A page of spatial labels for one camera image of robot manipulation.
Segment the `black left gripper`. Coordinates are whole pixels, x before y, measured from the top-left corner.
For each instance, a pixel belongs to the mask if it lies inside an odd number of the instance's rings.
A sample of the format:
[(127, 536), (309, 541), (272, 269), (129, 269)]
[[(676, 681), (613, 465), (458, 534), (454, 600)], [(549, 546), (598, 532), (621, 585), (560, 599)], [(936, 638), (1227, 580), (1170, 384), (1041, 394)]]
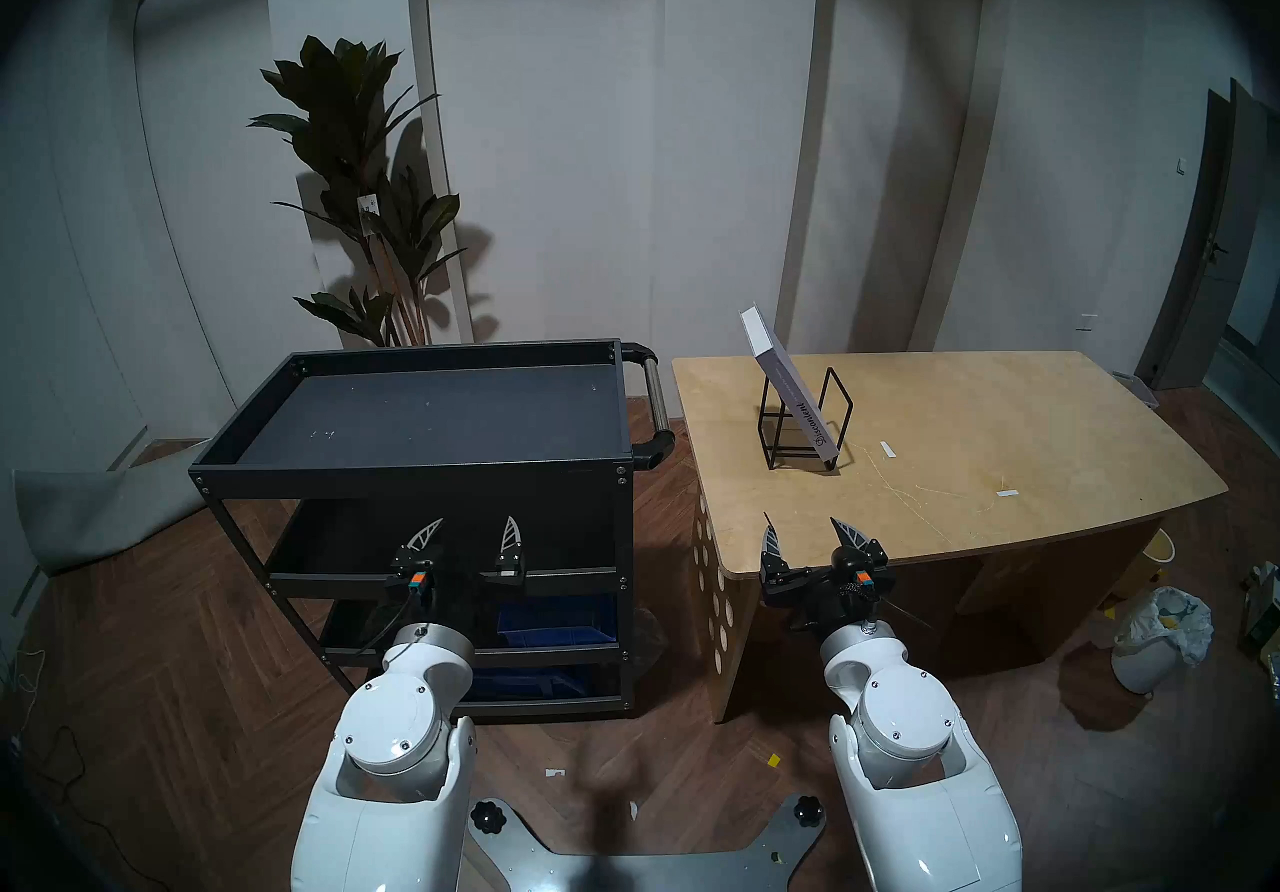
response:
[(522, 587), (529, 575), (521, 532), (508, 514), (500, 554), (493, 562), (465, 561), (430, 546), (443, 523), (438, 518), (413, 534), (390, 562), (392, 590), (403, 590), (407, 613), (421, 622), (474, 622), (492, 587)]

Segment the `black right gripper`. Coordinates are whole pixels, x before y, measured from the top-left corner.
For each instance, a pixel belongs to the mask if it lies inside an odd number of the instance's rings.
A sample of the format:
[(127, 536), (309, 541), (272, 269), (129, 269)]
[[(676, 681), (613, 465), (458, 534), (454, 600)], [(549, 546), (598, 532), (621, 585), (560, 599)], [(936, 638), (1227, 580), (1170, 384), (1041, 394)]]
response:
[(851, 523), (829, 518), (838, 544), (827, 568), (791, 568), (782, 558), (774, 523), (764, 513), (762, 540), (762, 599), (765, 607), (794, 610), (801, 622), (790, 626), (829, 636), (838, 628), (867, 625), (877, 627), (878, 604), (893, 587), (890, 557), (881, 545), (868, 545), (870, 538)]

